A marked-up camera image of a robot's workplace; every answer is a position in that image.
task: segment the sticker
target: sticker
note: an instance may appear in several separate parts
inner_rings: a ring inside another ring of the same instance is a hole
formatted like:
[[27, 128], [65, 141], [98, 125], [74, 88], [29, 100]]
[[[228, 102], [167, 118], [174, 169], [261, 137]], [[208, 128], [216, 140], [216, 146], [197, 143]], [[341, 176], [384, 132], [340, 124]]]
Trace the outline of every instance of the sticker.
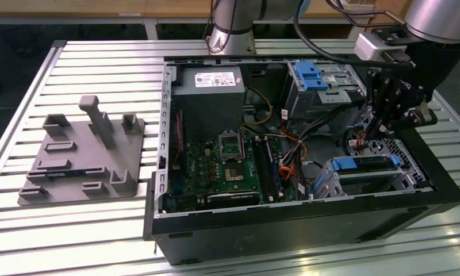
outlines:
[[333, 76], [324, 76], [321, 79], [324, 80], [324, 82], [336, 82], [336, 79]]
[[301, 183], [298, 183], [298, 191], [300, 193], [305, 194], [305, 187], [301, 185]]
[[288, 120], [288, 110], [281, 109], [281, 119]]
[[234, 86], [233, 72], [197, 73], [194, 76], [196, 87]]
[[119, 13], [119, 16], [141, 16], [141, 13]]

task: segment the wooden furniture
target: wooden furniture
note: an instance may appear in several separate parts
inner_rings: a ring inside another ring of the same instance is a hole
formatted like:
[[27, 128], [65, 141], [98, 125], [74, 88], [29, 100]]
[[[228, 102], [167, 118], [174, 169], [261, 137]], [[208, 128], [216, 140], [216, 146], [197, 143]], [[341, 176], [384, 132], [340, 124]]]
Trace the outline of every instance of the wooden furniture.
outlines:
[[[350, 3], [372, 0], [348, 0]], [[402, 15], [410, 0], [376, 0], [377, 8]], [[210, 0], [0, 0], [0, 24], [143, 24], [147, 39], [157, 39], [157, 24], [204, 24], [209, 16]], [[345, 4], [354, 11], [372, 9]], [[354, 18], [366, 23], [369, 17]], [[385, 22], [377, 17], [372, 22]], [[290, 21], [256, 21], [261, 24], [282, 24]], [[324, 0], [312, 4], [300, 19], [301, 24], [350, 25], [342, 15]], [[362, 28], [352, 27], [348, 38], [353, 39]]]

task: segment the aluminum table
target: aluminum table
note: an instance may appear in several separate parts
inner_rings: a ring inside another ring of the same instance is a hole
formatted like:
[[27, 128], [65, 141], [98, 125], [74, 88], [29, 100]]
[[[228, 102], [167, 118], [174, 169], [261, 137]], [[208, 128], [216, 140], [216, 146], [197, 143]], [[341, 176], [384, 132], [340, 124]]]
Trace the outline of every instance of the aluminum table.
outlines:
[[[318, 40], [332, 53], [352, 53], [352, 40]], [[258, 40], [257, 53], [306, 54], [297, 40]], [[69, 41], [57, 44], [0, 140], [0, 275], [424, 275], [460, 274], [460, 206], [426, 217], [390, 238], [171, 267], [141, 240], [146, 181], [154, 170], [161, 71], [165, 56], [205, 55], [201, 40]], [[17, 191], [45, 135], [49, 113], [86, 120], [81, 95], [95, 94], [110, 119], [135, 112], [146, 122], [139, 188], [134, 198], [21, 207]], [[418, 133], [460, 186], [460, 118], [436, 93], [438, 123]]]

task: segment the floor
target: floor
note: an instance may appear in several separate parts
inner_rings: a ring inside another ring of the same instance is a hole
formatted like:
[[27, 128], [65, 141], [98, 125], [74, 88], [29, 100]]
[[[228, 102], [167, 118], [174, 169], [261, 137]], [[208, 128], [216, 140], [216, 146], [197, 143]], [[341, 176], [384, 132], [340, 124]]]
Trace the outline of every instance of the floor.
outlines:
[[[204, 26], [161, 28], [159, 37], [198, 39]], [[264, 38], [262, 28], [256, 37]], [[53, 40], [142, 40], [141, 25], [0, 26], [0, 137], [37, 73]], [[438, 92], [460, 114], [460, 63]]]

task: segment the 3d printed holder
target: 3d printed holder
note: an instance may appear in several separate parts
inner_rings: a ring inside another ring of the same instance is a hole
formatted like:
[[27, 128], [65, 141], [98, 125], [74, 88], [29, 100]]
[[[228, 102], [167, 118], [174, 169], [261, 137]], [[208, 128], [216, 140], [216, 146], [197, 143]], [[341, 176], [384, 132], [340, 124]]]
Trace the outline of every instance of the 3d printed holder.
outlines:
[[145, 123], [134, 114], [110, 121], [97, 105], [95, 96], [81, 97], [78, 107], [90, 122], [69, 122], [62, 114], [46, 116], [47, 134], [18, 192], [19, 205], [135, 195]]

